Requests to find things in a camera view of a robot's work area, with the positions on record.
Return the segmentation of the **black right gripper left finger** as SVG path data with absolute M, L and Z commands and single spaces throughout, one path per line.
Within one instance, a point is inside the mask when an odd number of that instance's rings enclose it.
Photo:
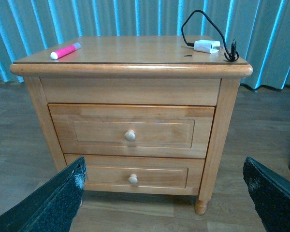
M 72 162 L 0 216 L 0 232 L 68 232 L 86 179 L 84 157 Z

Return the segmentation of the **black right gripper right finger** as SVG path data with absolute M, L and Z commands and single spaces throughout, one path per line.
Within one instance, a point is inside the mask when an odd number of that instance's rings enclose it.
M 243 178 L 267 232 L 290 232 L 290 181 L 247 157 Z

